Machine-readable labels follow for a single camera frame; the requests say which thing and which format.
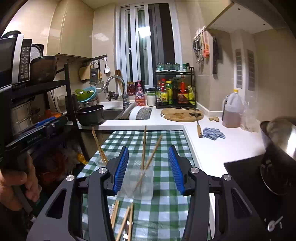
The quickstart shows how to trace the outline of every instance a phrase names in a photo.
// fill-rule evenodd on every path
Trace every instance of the spatula handle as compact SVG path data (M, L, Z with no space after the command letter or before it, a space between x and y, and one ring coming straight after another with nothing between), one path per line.
M199 138L202 138L202 129L200 128L199 124L197 124L197 134Z

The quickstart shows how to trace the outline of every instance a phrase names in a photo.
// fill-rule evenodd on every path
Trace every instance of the countertop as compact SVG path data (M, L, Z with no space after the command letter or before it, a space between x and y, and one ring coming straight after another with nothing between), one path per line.
M199 167L206 174L216 177L222 177L227 171L224 167L225 162L231 162L265 153L261 134L258 132L248 132L241 128L226 128L222 121L209 121L204 116L199 121L201 129L206 127L218 128L225 135L226 139L218 138L211 140L209 138L199 138L197 135L196 122L175 122L166 120L160 116L162 109L153 107L150 119L148 120L107 120L101 125L94 126L98 130L182 130L187 139L195 166ZM91 127L81 126L80 129L91 129ZM211 211L210 226L213 225L215 217L214 195L210 196Z

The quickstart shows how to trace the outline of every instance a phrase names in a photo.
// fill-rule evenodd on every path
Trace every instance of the microwave control panel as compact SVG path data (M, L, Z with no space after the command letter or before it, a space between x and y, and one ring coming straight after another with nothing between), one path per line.
M32 39L24 39L22 42L22 50L20 55L20 71L19 81L27 81L30 79L30 52Z

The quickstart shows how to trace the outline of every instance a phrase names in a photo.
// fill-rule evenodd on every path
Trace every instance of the black cooktop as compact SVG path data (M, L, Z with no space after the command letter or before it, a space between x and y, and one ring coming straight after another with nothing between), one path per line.
M265 158L265 155L260 155L225 163L224 166L250 200L266 228L270 221L283 217L269 232L270 240L296 240L296 188L291 187L283 196L271 192L260 174Z

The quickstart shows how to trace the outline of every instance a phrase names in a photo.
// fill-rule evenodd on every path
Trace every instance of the jar with red contents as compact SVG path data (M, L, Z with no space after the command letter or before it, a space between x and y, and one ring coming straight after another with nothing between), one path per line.
M132 95L136 94L135 83L134 82L127 82L126 88L127 88L129 96L132 96Z

